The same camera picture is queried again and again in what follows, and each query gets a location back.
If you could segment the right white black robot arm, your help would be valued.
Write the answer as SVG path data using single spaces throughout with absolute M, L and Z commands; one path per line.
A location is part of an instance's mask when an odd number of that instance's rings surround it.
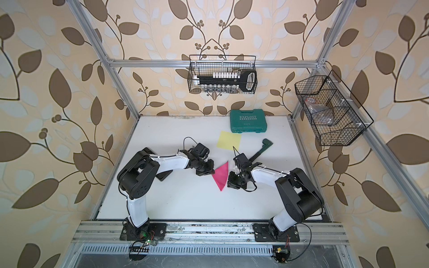
M 251 193 L 264 184 L 278 191 L 283 209 L 269 220 L 271 237 L 282 235 L 323 209 L 325 203 L 321 194 L 302 169 L 281 172 L 253 162 L 245 154 L 235 156 L 233 161 L 237 171 L 229 174 L 229 188 Z

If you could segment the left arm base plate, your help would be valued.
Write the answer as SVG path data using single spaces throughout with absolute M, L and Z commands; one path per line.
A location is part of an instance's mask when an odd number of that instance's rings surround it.
M 121 241 L 161 241 L 166 235 L 166 223 L 146 222 L 141 227 L 135 227 L 128 221 L 123 221 L 120 234 Z

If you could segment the pink square paper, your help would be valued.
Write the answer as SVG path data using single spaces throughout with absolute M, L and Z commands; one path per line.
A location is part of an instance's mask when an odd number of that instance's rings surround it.
M 229 176 L 229 162 L 225 162 L 218 168 L 214 170 L 214 174 L 212 174 L 212 177 L 218 186 L 219 190 L 222 192 L 227 184 Z

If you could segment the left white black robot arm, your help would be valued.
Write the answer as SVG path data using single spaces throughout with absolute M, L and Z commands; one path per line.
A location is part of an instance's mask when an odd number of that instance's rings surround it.
M 149 221 L 145 196 L 155 178 L 162 181 L 172 171 L 184 169 L 194 169 L 198 176 L 214 174 L 214 161 L 208 158 L 209 153 L 201 143 L 170 155 L 154 154 L 147 147 L 138 151 L 117 175 L 118 190 L 126 197 L 128 222 L 140 228 Z

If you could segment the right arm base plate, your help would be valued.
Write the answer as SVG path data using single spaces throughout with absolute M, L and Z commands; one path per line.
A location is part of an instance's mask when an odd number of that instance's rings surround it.
M 296 226 L 281 232 L 273 223 L 255 223 L 252 225 L 256 242 L 299 242 L 300 237 Z

